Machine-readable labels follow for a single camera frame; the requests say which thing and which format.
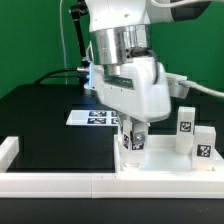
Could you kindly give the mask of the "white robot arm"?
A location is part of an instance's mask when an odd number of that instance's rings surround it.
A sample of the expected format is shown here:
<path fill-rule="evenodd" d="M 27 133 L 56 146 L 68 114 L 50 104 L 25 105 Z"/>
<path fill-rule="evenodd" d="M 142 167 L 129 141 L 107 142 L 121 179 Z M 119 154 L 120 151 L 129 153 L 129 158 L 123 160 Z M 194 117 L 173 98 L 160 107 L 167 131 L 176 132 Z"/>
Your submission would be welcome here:
<path fill-rule="evenodd" d="M 151 26 L 196 19 L 210 1 L 86 0 L 92 84 L 100 102 L 119 112 L 125 144 L 143 145 L 148 125 L 171 112 L 166 72 L 151 47 Z"/>

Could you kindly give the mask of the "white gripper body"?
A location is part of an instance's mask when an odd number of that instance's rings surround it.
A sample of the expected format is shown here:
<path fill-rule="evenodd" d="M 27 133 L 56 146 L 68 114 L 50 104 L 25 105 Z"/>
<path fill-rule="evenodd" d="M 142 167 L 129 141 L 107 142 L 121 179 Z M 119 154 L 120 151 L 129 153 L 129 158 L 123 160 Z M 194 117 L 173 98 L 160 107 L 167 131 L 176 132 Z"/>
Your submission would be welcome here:
<path fill-rule="evenodd" d="M 164 66 L 158 63 L 159 77 L 155 80 L 152 57 L 134 58 L 121 66 L 120 77 L 131 80 L 133 87 L 115 86 L 105 81 L 101 65 L 92 69 L 92 84 L 100 102 L 143 123 L 165 120 L 171 112 L 170 94 Z"/>

